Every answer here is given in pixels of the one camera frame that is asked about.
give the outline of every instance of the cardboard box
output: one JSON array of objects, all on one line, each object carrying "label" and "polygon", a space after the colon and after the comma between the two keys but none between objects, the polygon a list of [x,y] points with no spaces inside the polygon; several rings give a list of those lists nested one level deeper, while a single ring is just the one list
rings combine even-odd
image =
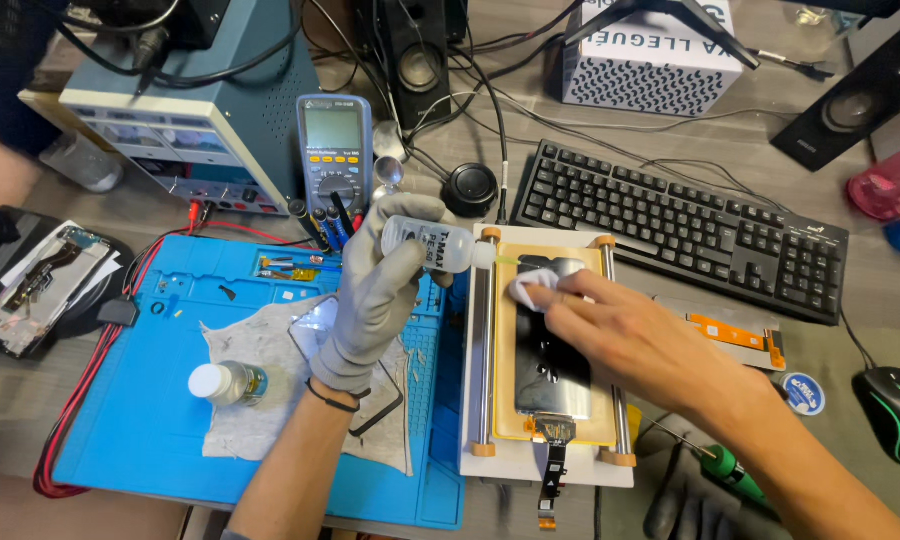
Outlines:
[{"label": "cardboard box", "polygon": [[[567,34],[612,4],[593,0],[567,23]],[[733,34],[727,0],[702,5]],[[637,11],[563,51],[563,103],[698,117],[743,72],[715,43],[664,13]]]}]

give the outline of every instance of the pink water bottle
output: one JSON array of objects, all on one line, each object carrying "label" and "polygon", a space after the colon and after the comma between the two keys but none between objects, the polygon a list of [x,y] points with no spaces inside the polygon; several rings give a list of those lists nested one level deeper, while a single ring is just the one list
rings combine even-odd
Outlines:
[{"label": "pink water bottle", "polygon": [[850,200],[864,214],[881,221],[900,217],[900,151],[851,178]]}]

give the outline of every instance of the blue silicone repair mat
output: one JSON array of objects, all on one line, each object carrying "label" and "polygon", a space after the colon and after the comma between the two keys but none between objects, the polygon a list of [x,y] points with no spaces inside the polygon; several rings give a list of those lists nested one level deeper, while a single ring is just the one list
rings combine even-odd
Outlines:
[{"label": "blue silicone repair mat", "polygon": [[[325,257],[323,270],[310,282],[253,276],[261,257],[293,257],[300,262],[314,253],[318,251],[168,236],[136,297],[140,317],[136,325],[124,329],[100,367],[53,479],[236,504],[259,463],[203,457],[212,407],[187,389],[194,368],[209,362],[201,323],[221,329],[267,304],[296,302],[337,290],[341,277],[338,256]],[[230,300],[221,286],[236,297]],[[424,276],[418,298],[421,303],[402,336],[408,350],[422,351],[427,358],[423,364],[411,356],[408,365],[406,399],[413,476],[343,455],[336,467],[327,514],[456,530],[463,523],[465,493],[455,457],[460,353],[451,354],[446,362],[438,356],[444,290]]]}]

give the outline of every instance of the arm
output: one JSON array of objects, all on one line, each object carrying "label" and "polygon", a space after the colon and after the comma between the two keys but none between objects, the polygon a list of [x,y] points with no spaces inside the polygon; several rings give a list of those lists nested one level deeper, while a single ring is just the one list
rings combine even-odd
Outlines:
[{"label": "arm", "polygon": [[[346,244],[336,321],[310,369],[317,394],[349,407],[357,405],[354,395],[370,388],[374,364],[403,332],[420,291],[423,244],[408,240],[386,259],[380,250],[393,215],[453,221],[440,199],[390,195],[373,205]],[[453,284],[452,275],[431,277],[444,288]],[[352,419],[308,390],[243,492],[223,538],[317,538]]]},{"label": "arm", "polygon": [[547,328],[590,361],[595,383],[676,412],[729,448],[793,536],[900,538],[900,518],[807,431],[766,376],[666,308],[587,270],[556,292],[527,292],[547,309]]},{"label": "arm", "polygon": [[[357,407],[357,399],[312,379],[313,390]],[[253,540],[317,538],[353,413],[307,391],[246,487],[228,529]]]}]

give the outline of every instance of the metal rod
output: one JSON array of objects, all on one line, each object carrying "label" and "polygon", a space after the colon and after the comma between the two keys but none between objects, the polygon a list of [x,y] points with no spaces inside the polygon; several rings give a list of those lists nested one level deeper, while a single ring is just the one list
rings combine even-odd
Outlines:
[{"label": "metal rod", "polygon": [[653,424],[654,426],[657,426],[658,428],[660,428],[660,429],[663,430],[664,432],[670,434],[671,436],[674,436],[674,437],[676,437],[677,439],[679,439],[679,440],[681,440],[681,441],[687,443],[688,445],[690,445],[690,446],[696,448],[701,454],[704,454],[704,455],[708,456],[710,459],[712,459],[712,460],[716,460],[716,459],[717,459],[717,455],[716,455],[715,453],[713,453],[712,451],[710,451],[709,449],[702,448],[702,447],[699,447],[699,446],[693,444],[692,442],[690,442],[690,441],[684,439],[684,437],[679,436],[679,435],[677,435],[676,433],[672,432],[671,429],[667,428],[667,427],[666,427],[665,425],[663,425],[662,423],[660,423],[660,422],[658,422],[658,421],[656,421],[656,420],[651,420],[650,418],[647,418],[647,421],[648,421],[649,423]]},{"label": "metal rod", "polygon": [[[497,238],[489,236],[486,240],[493,246],[497,245]],[[494,354],[494,330],[496,321],[496,282],[497,265],[494,263],[489,270],[483,270],[483,387],[480,395],[480,432],[477,434],[477,442],[480,444],[491,443],[491,411],[493,408],[493,354]]]},{"label": "metal rod", "polygon": [[[613,269],[613,247],[610,244],[600,246],[600,261],[603,264],[603,274],[612,282],[616,281]],[[627,393],[623,388],[610,387],[610,395],[613,398],[613,421],[617,429],[617,454],[626,456],[633,454],[630,440],[630,422],[627,414]]]}]

